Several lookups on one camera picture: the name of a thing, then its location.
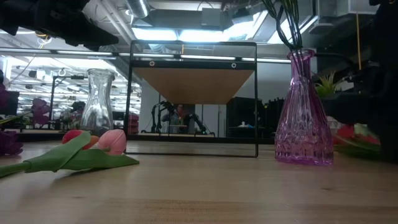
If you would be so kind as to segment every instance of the pink glass vase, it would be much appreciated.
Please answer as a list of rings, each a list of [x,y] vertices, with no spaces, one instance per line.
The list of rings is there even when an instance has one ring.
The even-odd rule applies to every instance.
[[[292,80],[275,135],[275,158],[306,165],[333,163],[333,142],[321,101],[311,81],[312,50],[289,54]]]

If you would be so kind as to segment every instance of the purple flower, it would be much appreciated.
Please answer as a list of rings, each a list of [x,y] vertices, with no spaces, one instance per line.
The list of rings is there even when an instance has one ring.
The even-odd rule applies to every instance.
[[[6,87],[0,83],[0,108],[7,108],[8,107],[8,98],[9,98],[9,93],[6,90]]]
[[[32,113],[33,120],[38,124],[47,124],[49,121],[48,116],[44,116],[46,113],[50,112],[50,106],[47,105],[47,102],[36,98],[33,100]]]
[[[0,131],[0,156],[20,154],[23,151],[21,149],[23,144],[16,141],[16,131]]]

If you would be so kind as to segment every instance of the clear glass vase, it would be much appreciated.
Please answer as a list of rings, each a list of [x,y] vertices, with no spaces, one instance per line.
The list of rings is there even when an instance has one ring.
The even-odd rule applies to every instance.
[[[321,101],[311,80],[312,50],[289,54],[292,80],[275,135],[275,158],[307,165],[333,163],[333,141]]]
[[[88,100],[81,117],[81,129],[100,137],[112,130],[111,86],[114,73],[103,69],[89,69]]]

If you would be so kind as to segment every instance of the glass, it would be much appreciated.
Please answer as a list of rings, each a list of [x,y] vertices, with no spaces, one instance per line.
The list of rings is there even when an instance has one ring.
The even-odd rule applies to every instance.
[[[281,162],[329,165],[333,142],[321,101],[311,81],[312,50],[289,54],[292,80],[275,135],[275,158]]]
[[[103,69],[89,69],[88,100],[81,118],[81,129],[101,136],[112,130],[111,86],[114,73]]]

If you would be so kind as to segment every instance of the table surface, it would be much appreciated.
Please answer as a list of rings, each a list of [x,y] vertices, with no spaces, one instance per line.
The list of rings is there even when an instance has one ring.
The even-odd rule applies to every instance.
[[[27,143],[0,166],[56,144]],[[188,145],[129,142],[138,151]],[[398,166],[339,154],[333,166],[296,166],[276,162],[272,148],[258,159],[133,156],[141,164],[12,175],[0,179],[0,223],[398,223]]]

